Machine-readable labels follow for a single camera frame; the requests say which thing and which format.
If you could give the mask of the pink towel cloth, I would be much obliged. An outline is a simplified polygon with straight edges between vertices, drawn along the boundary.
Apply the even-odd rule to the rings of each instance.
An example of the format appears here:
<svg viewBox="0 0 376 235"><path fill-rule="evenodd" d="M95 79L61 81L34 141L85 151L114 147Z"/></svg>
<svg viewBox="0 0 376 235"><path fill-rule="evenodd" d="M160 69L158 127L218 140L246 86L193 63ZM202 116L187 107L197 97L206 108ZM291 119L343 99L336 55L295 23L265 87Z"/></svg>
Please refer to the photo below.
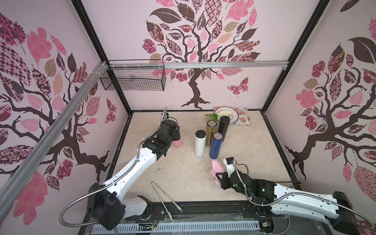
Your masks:
<svg viewBox="0 0 376 235"><path fill-rule="evenodd" d="M218 180L218 178L216 177L216 174L217 173L224 173L225 169L224 169L223 165L219 162L218 159L213 159L211 161L211 163L212 163L212 169L210 171L210 176L213 177L213 179L214 179L215 183L217 184L217 186L221 188L221 183Z"/></svg>

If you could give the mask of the pink thermos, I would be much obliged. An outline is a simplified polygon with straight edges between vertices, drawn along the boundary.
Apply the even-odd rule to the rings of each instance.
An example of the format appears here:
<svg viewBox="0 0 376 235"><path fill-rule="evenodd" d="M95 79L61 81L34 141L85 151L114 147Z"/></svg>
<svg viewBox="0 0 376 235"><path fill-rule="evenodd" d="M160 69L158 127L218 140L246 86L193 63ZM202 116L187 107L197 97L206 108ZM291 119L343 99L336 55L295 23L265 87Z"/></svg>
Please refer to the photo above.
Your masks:
<svg viewBox="0 0 376 235"><path fill-rule="evenodd" d="M179 149L183 146L183 140L179 139L177 141L173 141L172 145L173 145L174 148Z"/></svg>

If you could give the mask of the blue thermos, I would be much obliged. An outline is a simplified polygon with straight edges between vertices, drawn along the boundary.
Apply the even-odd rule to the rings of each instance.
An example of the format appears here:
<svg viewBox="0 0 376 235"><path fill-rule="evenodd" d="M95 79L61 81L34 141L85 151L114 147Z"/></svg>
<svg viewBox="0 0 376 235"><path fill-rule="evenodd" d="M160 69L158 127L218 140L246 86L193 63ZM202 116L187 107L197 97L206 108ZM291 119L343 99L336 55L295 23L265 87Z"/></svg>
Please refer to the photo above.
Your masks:
<svg viewBox="0 0 376 235"><path fill-rule="evenodd" d="M217 159L220 153L220 149L223 143L223 134L216 132L212 136L211 146L209 151L209 157L211 159Z"/></svg>

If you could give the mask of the white thermos black lid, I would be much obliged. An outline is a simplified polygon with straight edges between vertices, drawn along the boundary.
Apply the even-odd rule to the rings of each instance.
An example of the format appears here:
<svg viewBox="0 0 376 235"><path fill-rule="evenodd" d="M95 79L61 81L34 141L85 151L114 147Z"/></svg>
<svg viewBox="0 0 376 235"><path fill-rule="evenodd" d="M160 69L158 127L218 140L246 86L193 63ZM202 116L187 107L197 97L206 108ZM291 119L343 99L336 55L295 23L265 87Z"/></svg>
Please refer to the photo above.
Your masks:
<svg viewBox="0 0 376 235"><path fill-rule="evenodd" d="M203 157L205 154L205 147L206 147L206 131L204 130L197 130L195 133L195 156L196 157Z"/></svg>

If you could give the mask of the gold thermos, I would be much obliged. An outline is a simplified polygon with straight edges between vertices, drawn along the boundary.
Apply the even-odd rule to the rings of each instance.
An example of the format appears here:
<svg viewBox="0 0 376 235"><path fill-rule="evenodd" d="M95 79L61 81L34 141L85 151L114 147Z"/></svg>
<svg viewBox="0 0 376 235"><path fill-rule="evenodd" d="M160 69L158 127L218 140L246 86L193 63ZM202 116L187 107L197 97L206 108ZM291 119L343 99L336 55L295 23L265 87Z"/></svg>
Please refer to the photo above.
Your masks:
<svg viewBox="0 0 376 235"><path fill-rule="evenodd" d="M209 120L206 126L206 143L205 143L206 147L211 146L212 136L216 132L216 129L217 129L217 122L214 120Z"/></svg>

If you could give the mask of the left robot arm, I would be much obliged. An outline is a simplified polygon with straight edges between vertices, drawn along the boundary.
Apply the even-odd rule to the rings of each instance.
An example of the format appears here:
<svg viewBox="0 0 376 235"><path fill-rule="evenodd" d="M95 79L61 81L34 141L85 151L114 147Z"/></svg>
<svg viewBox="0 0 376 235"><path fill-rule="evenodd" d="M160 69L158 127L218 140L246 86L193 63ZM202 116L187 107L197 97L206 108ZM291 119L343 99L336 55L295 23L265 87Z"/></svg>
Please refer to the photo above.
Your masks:
<svg viewBox="0 0 376 235"><path fill-rule="evenodd" d="M158 128L137 147L136 156L116 175L102 185L93 184L89 189L87 214L107 230L112 230L125 218L129 209L122 200L138 178L162 156L166 156L171 144L180 140L179 122L166 118Z"/></svg>

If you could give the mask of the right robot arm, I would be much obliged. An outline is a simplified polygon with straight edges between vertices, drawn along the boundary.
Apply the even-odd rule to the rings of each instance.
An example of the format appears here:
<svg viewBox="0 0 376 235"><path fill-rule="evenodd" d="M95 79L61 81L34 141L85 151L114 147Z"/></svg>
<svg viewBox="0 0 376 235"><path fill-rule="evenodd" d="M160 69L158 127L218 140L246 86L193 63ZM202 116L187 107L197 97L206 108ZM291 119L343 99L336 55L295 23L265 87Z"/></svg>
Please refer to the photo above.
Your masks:
<svg viewBox="0 0 376 235"><path fill-rule="evenodd" d="M222 189L234 189L246 196L258 215L292 215L331 225L340 233L360 233L353 206L347 195L335 191L331 195L307 193L275 182L252 179L242 172L215 174Z"/></svg>

